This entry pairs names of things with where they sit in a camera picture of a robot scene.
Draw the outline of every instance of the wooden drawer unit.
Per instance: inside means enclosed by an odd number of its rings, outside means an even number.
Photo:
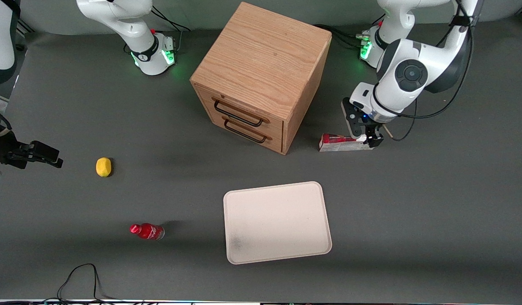
[[[242,2],[190,81],[214,124],[286,154],[330,41],[328,31]]]

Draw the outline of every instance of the black cable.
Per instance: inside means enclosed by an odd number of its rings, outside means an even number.
[[[462,13],[464,14],[464,16],[468,19],[470,19],[470,17],[468,16],[468,14],[466,13],[466,11],[464,10],[463,6],[462,6],[462,2],[461,0],[456,0],[460,10],[462,11]],[[470,52],[468,54],[468,62],[466,63],[466,68],[464,69],[464,73],[462,73],[462,79],[460,80],[460,83],[458,85],[458,87],[456,87],[456,91],[455,93],[453,94],[452,98],[449,100],[449,102],[443,106],[442,109],[436,111],[436,112],[433,112],[432,114],[427,114],[425,116],[417,116],[417,115],[413,115],[413,116],[410,116],[408,114],[399,114],[398,112],[394,112],[393,110],[390,110],[388,109],[387,107],[383,106],[379,100],[377,99],[377,96],[376,96],[376,89],[377,89],[377,85],[379,85],[379,83],[377,83],[374,87],[373,87],[373,100],[379,105],[379,107],[383,108],[383,110],[385,111],[388,111],[390,112],[391,114],[396,114],[396,116],[401,116],[401,117],[404,117],[404,118],[412,118],[412,119],[428,119],[428,118],[432,118],[434,116],[437,116],[438,114],[441,114],[442,112],[444,112],[445,110],[447,110],[447,108],[449,108],[449,106],[451,106],[451,104],[454,102],[456,96],[458,95],[458,93],[460,92],[460,88],[462,88],[462,84],[464,83],[464,79],[466,79],[466,75],[468,75],[468,68],[470,67],[470,62],[472,61],[472,53],[473,53],[473,33],[472,33],[472,29],[470,28],[469,31],[468,31],[468,35],[470,36]]]
[[[22,19],[18,19],[18,24],[21,25],[21,27],[23,27],[27,31],[27,33],[34,33],[35,32]]]
[[[108,301],[104,301],[102,299],[99,299],[97,297],[97,288],[99,287],[100,290],[102,290],[102,286],[101,286],[101,281],[99,279],[99,274],[97,272],[97,268],[95,267],[94,264],[92,263],[87,263],[87,264],[82,264],[82,265],[79,265],[79,266],[76,266],[72,271],[71,273],[69,273],[69,276],[67,276],[67,280],[65,280],[65,282],[60,286],[60,288],[58,289],[58,292],[56,293],[56,298],[63,304],[69,304],[69,301],[67,301],[66,299],[62,298],[61,294],[63,292],[63,289],[65,288],[65,286],[67,285],[67,283],[69,283],[69,280],[71,280],[71,276],[73,276],[73,273],[78,269],[78,268],[81,268],[83,266],[91,266],[93,268],[93,299],[95,299],[96,301],[100,302],[100,303],[105,303],[105,304],[108,304],[108,305],[115,305],[114,303],[110,303]],[[103,297],[106,297],[108,299],[114,299],[112,297],[108,297],[104,294],[102,294]]]
[[[93,301],[73,301],[73,303],[76,304],[82,304],[82,305],[91,305],[93,303],[99,302],[96,299]],[[48,299],[44,299],[40,302],[33,302],[33,301],[3,301],[0,302],[0,305],[43,305],[46,304],[62,304],[61,301],[56,297],[49,297]]]
[[[377,23],[383,17],[385,17],[385,14],[383,14],[383,15],[381,15],[381,17],[377,18],[374,22],[372,22],[372,24],[375,25],[375,23]]]
[[[3,123],[5,123],[5,125],[7,126],[7,129],[9,129],[9,130],[13,129],[13,127],[11,126],[9,121],[7,119],[5,119],[5,116],[3,116],[3,114],[0,114],[0,120],[2,120]]]
[[[414,115],[416,115],[416,114],[417,114],[417,99],[415,99],[415,113],[414,113]],[[402,141],[402,140],[404,140],[406,137],[408,137],[409,133],[411,133],[413,125],[415,125],[415,118],[412,120],[412,124],[409,126],[408,132],[404,135],[404,137],[401,137],[400,139],[395,139],[393,137],[390,137],[390,138],[393,141]]]
[[[32,33],[32,31],[23,23],[22,19],[18,19],[17,30],[25,36],[25,33]]]
[[[352,49],[352,48],[361,48],[362,45],[358,44],[358,43],[351,43],[350,41],[348,41],[348,39],[355,39],[355,36],[354,35],[350,35],[349,33],[346,33],[344,31],[340,31],[339,29],[336,29],[334,27],[331,27],[329,25],[313,25],[315,27],[318,27],[320,29],[324,29],[324,30],[327,30],[327,31],[330,31],[332,33],[332,35],[334,36],[334,38],[336,39],[335,41],[340,44],[340,46],[346,48],[346,49]]]
[[[130,54],[130,53],[131,53],[131,49],[129,49],[129,52],[127,52],[127,51],[125,50],[125,48],[128,48],[128,47],[129,47],[129,46],[127,45],[127,43],[124,43],[124,48],[123,48],[123,50],[124,50],[124,53],[126,53],[126,54]]]
[[[451,28],[449,28],[449,29],[447,30],[447,33],[445,33],[445,35],[443,35],[442,39],[441,39],[441,40],[436,44],[436,47],[439,47],[439,45],[441,45],[441,43],[442,43],[443,41],[445,41],[445,39],[447,39],[447,36],[449,36],[449,34],[451,33],[451,30],[452,30],[452,29],[453,29],[453,28],[451,27]]]
[[[161,18],[161,19],[164,19],[166,21],[168,21],[171,25],[173,25],[174,27],[178,26],[178,27],[181,27],[181,28],[184,28],[186,29],[187,31],[191,32],[191,29],[186,27],[186,26],[183,26],[183,25],[180,25],[179,23],[175,23],[174,21],[170,21],[160,10],[158,10],[155,6],[152,6],[154,8],[154,10],[156,10],[156,12],[158,12],[160,15],[156,14],[155,12],[152,11],[152,13],[154,13],[154,15],[156,15],[157,17]]]
[[[176,27],[176,25],[174,25],[174,23],[170,22],[167,18],[163,17],[163,16],[160,16],[158,15],[156,12],[152,11],[152,13],[154,15],[156,15],[157,17],[163,19],[164,21],[168,21],[170,23],[170,25],[172,25],[174,27],[174,29],[176,29],[177,31],[180,31],[180,29],[178,29],[178,27]]]

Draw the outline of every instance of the lemon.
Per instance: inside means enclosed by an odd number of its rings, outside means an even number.
[[[109,158],[100,158],[97,160],[97,165],[95,167],[97,174],[101,177],[108,177],[110,172],[112,172],[112,164],[110,163]]]

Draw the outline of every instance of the bottle cap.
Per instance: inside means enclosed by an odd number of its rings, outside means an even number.
[[[141,226],[139,225],[133,225],[129,228],[129,231],[133,234],[139,234],[141,233]]]

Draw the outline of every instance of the red bottle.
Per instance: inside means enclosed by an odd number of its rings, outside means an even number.
[[[132,225],[129,231],[137,234],[140,238],[154,239],[155,241],[162,239],[165,235],[165,229],[162,226],[153,224]]]

